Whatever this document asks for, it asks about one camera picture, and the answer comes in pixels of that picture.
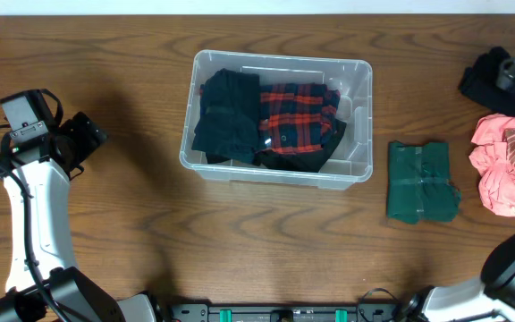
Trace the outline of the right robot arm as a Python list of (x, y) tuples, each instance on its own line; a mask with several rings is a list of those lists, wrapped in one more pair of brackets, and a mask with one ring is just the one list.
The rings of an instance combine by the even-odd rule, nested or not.
[[(492, 48), (465, 69), (458, 89), (491, 112), (478, 121), (469, 155), (480, 175), (481, 202), (498, 216), (515, 217), (515, 57)], [(390, 143), (388, 217), (407, 224), (450, 221), (459, 203), (445, 144)], [(515, 321), (515, 234), (490, 253), (478, 277), (427, 287), (399, 308), (396, 320)]]

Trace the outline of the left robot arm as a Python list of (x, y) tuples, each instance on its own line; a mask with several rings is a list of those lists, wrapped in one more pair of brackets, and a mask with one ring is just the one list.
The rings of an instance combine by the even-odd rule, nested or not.
[(10, 116), (0, 146), (0, 178), (12, 210), (13, 250), (0, 321), (159, 321), (146, 292), (117, 301), (86, 277), (74, 256), (68, 217), (72, 170), (106, 141), (85, 114), (62, 123)]

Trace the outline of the black shirt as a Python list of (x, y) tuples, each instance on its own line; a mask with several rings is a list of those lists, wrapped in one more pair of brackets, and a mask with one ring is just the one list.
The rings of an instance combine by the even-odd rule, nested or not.
[(337, 149), (347, 124), (318, 117), (287, 122), (205, 118), (195, 128), (191, 148), (209, 164), (235, 160), (269, 169), (317, 173)]

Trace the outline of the dark green garment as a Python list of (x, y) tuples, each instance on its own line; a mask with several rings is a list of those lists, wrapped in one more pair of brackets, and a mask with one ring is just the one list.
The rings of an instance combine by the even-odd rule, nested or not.
[(460, 190), (452, 183), (449, 145), (388, 145), (386, 215), (403, 223), (451, 222), (459, 213)]

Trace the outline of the dark navy garment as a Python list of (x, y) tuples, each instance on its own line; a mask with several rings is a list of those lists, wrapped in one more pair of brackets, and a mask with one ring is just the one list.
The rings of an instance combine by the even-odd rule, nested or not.
[(212, 163), (252, 163), (259, 147), (259, 76), (222, 69), (200, 89), (200, 117), (191, 148)]

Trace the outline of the red navy plaid shirt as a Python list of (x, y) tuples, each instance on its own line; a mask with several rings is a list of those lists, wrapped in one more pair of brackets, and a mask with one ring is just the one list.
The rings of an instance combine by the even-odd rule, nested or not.
[(281, 155), (318, 152), (337, 132), (341, 93), (325, 84), (281, 83), (260, 88), (262, 150)]

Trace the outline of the pink shirt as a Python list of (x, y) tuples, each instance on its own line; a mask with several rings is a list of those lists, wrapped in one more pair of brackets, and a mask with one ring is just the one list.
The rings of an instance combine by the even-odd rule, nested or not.
[(482, 204), (498, 216), (515, 217), (515, 117), (481, 118), (471, 142), (469, 161), (480, 175)]

